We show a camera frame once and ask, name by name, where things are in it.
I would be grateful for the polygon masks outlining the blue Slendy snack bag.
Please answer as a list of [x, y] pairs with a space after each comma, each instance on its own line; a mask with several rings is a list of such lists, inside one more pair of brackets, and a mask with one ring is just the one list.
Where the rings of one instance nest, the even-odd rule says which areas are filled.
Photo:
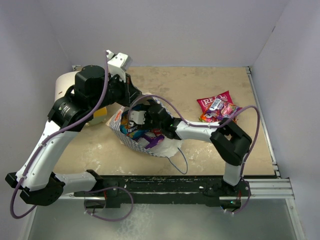
[[121, 119], [120, 131], [133, 140], [140, 138], [145, 133], [145, 131], [139, 129], [135, 123], [129, 123], [126, 117], [122, 117]]

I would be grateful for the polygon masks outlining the orange Fox's candy bag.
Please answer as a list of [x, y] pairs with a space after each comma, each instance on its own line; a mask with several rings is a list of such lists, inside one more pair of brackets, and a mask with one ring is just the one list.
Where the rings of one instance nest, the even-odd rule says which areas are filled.
[[216, 118], [215, 118], [211, 113], [205, 113], [205, 112], [203, 112], [201, 116], [213, 117], [214, 120], [216, 121]]

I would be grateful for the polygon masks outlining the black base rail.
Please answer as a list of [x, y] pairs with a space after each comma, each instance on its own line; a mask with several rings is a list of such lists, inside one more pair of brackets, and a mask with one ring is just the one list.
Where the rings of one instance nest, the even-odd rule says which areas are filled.
[[105, 203], [106, 208], [134, 203], [205, 205], [236, 211], [251, 190], [247, 181], [231, 186], [221, 175], [101, 175], [90, 193], [74, 195], [87, 202]]

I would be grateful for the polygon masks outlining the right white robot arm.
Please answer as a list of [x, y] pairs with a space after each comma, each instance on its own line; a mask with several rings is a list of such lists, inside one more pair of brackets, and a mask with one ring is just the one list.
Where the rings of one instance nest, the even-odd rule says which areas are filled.
[[146, 107], [144, 114], [146, 128], [160, 129], [168, 139], [198, 140], [212, 143], [220, 157], [225, 161], [222, 190], [228, 196], [240, 190], [244, 162], [255, 142], [233, 120], [224, 118], [220, 122], [194, 122], [173, 117], [159, 103]]

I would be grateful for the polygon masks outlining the purple Fox's berries bag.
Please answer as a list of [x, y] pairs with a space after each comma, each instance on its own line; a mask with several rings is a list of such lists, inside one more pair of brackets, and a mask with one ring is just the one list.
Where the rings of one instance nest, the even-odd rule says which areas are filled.
[[204, 113], [211, 113], [216, 119], [215, 122], [220, 122], [224, 118], [230, 118], [241, 109], [241, 107], [217, 97]]

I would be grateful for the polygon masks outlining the pink chips bag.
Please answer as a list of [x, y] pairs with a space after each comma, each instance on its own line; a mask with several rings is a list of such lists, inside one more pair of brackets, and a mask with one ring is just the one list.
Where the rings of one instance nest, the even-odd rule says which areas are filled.
[[210, 106], [216, 98], [233, 104], [233, 100], [228, 90], [215, 96], [197, 99], [196, 101], [199, 104], [201, 111], [204, 113], [207, 110], [208, 106]]

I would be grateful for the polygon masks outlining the cream and orange cylinder box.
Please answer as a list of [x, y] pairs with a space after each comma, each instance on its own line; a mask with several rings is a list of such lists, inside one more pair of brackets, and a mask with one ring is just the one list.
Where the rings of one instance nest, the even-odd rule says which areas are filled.
[[[57, 78], [55, 82], [55, 96], [54, 101], [62, 98], [65, 93], [67, 92], [67, 89], [75, 84], [75, 76], [78, 71], [72, 71], [65, 73]], [[86, 127], [94, 126], [100, 123], [105, 123], [107, 121], [107, 108], [101, 108], [97, 110], [93, 114], [93, 119], [85, 123]]]

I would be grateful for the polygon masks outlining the small red candy packet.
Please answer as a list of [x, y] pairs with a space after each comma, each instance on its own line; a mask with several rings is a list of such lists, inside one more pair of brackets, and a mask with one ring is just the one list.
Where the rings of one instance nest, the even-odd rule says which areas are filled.
[[154, 129], [152, 130], [152, 132], [153, 132], [156, 136], [159, 136], [159, 135], [162, 134], [162, 131], [161, 131], [160, 129], [158, 129], [158, 128], [154, 128]]

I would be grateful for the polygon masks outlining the green Fox's candy bag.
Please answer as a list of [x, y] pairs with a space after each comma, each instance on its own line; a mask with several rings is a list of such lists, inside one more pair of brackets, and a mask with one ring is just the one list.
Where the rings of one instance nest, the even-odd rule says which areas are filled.
[[201, 115], [199, 117], [199, 121], [203, 122], [203, 123], [212, 123], [215, 121], [214, 117], [207, 117], [206, 115]]

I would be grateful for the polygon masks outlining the purple snack packet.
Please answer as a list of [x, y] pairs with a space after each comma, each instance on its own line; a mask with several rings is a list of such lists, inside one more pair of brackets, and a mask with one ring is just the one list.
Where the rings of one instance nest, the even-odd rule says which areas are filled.
[[160, 142], [162, 142], [165, 139], [163, 135], [150, 137], [146, 134], [144, 134], [138, 141], [138, 143], [144, 147], [146, 150], [151, 149], [158, 145]]

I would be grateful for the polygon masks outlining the checkered paper bag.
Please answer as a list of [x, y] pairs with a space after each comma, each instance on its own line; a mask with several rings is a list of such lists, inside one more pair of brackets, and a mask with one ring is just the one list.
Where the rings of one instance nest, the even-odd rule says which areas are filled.
[[171, 157], [174, 157], [177, 153], [180, 153], [185, 162], [185, 171], [182, 171], [180, 169], [178, 169], [178, 171], [181, 174], [185, 175], [188, 173], [189, 166], [188, 166], [188, 161], [186, 159], [186, 156], [181, 150], [182, 143], [183, 143], [181, 140], [169, 139], [165, 136], [164, 131], [162, 131], [161, 135], [164, 136], [164, 140], [152, 148], [145, 149], [143, 146], [139, 144], [139, 139], [143, 135], [147, 135], [149, 137], [157, 137], [153, 133], [153, 129], [147, 127], [146, 130], [144, 130], [142, 129], [142, 127], [138, 126], [139, 129], [145, 131], [145, 133], [138, 139], [131, 139], [120, 131], [122, 117], [125, 117], [128, 119], [128, 113], [130, 111], [144, 111], [144, 108], [150, 107], [151, 104], [159, 104], [161, 107], [164, 106], [162, 102], [160, 102], [157, 98], [147, 97], [146, 100], [144, 99], [139, 100], [137, 103], [135, 103], [132, 109], [130, 109], [127, 106], [120, 107], [120, 109], [109, 119], [106, 125], [110, 127], [110, 129], [118, 137], [118, 139], [123, 145], [125, 145], [126, 147], [128, 147], [129, 149], [135, 152], [144, 153], [146, 155], [153, 156], [153, 157], [166, 158], [168, 160], [170, 160]]

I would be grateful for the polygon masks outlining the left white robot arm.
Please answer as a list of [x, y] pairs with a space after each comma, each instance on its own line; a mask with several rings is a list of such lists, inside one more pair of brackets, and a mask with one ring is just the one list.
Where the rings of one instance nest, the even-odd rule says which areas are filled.
[[87, 65], [69, 76], [73, 80], [65, 82], [65, 91], [49, 111], [38, 145], [19, 171], [5, 177], [14, 193], [29, 205], [48, 206], [61, 195], [74, 192], [101, 194], [103, 184], [93, 170], [63, 175], [54, 173], [54, 167], [95, 111], [114, 103], [129, 107], [141, 94], [122, 66]]

